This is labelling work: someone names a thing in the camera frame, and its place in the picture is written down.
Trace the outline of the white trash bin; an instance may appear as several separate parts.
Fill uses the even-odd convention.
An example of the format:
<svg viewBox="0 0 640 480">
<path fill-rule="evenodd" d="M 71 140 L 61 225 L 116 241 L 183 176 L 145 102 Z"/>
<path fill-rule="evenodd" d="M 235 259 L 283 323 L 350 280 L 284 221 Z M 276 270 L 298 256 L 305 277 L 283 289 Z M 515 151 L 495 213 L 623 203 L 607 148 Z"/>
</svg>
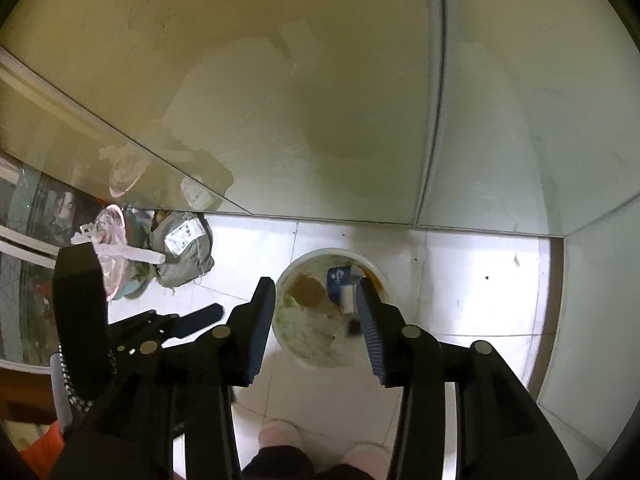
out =
<svg viewBox="0 0 640 480">
<path fill-rule="evenodd" d="M 353 266 L 356 279 L 370 278 L 383 301 L 395 299 L 384 273 L 356 252 L 318 249 L 294 260 L 277 282 L 272 327 L 279 344 L 308 368 L 362 367 L 368 362 L 357 313 L 344 315 L 326 292 L 326 270 L 336 266 Z"/>
</svg>

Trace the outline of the pink plastic item floor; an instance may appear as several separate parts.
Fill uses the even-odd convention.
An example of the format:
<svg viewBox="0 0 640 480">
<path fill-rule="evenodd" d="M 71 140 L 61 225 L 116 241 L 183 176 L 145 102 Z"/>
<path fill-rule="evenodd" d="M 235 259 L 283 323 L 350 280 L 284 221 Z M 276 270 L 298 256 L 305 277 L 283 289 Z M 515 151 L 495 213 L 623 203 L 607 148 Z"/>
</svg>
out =
<svg viewBox="0 0 640 480">
<path fill-rule="evenodd" d="M 128 221 L 117 205 L 108 205 L 93 222 L 72 236 L 73 245 L 91 243 L 103 272 L 108 300 L 133 294 L 148 280 L 150 271 L 166 261 L 162 252 L 144 247 L 144 231 Z"/>
</svg>

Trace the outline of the white rectangular foam piece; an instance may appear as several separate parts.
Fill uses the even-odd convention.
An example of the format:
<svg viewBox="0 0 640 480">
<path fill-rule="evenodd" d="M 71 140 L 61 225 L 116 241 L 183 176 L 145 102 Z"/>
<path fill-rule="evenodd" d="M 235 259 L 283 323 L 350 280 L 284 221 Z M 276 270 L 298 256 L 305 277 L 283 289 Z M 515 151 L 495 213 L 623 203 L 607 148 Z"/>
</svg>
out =
<svg viewBox="0 0 640 480">
<path fill-rule="evenodd" d="M 356 286 L 354 284 L 342 285 L 340 287 L 340 307 L 344 315 L 353 316 L 357 313 L 355 297 Z"/>
</svg>

